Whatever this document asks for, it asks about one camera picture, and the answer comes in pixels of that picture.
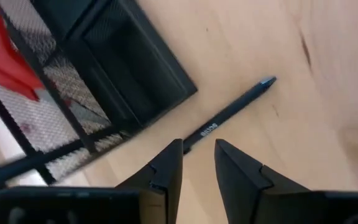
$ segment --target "black pen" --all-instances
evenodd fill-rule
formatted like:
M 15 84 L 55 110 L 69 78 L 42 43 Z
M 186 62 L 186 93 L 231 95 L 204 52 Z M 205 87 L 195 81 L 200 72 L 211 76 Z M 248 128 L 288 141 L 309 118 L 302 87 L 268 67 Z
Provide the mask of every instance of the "black pen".
M 233 101 L 229 106 L 225 107 L 217 115 L 211 118 L 207 123 L 198 128 L 197 131 L 189 135 L 183 141 L 183 153 L 187 154 L 190 152 L 192 145 L 207 136 L 209 133 L 213 132 L 216 128 L 223 124 L 223 122 L 227 121 L 241 109 L 245 108 L 252 101 L 264 94 L 273 85 L 276 79 L 276 77 L 264 78 L 250 90 L 246 91 L 242 96 L 238 97 L 238 99 Z

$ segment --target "pen tip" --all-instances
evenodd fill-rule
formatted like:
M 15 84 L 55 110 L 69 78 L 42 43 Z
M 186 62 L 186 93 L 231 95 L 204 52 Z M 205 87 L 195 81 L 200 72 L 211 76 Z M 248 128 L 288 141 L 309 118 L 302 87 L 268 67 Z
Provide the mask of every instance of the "pen tip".
M 266 85 L 266 86 L 271 86 L 273 85 L 273 83 L 277 80 L 277 77 L 275 76 L 271 76 L 271 77 L 267 77 L 264 78 L 262 81 L 260 81 L 260 84 Z

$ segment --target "wood grain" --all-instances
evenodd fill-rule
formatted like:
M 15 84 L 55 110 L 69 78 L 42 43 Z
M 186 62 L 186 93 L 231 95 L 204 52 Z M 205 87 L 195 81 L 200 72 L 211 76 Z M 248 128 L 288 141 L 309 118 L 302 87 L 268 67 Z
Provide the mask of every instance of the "wood grain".
M 358 190 L 358 1 L 139 0 L 199 91 L 60 185 L 114 186 L 267 75 L 274 86 L 184 158 L 178 223 L 227 223 L 223 138 L 311 189 Z

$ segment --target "wooden desk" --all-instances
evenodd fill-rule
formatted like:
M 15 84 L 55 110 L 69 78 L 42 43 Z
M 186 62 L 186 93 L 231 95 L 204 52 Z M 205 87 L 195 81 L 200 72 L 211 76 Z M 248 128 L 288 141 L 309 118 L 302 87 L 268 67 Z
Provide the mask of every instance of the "wooden desk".
M 199 92 L 60 185 L 114 186 L 266 75 L 263 97 L 184 158 L 178 223 L 227 223 L 223 138 L 311 189 L 358 190 L 358 1 L 139 0 Z

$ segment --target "red object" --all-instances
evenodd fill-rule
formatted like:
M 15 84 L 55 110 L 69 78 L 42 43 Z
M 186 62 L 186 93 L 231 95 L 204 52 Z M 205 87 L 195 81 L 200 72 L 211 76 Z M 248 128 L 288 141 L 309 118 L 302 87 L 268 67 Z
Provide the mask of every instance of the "red object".
M 22 55 L 16 52 L 0 15 L 0 85 L 31 100 L 38 100 L 36 89 L 44 89 Z

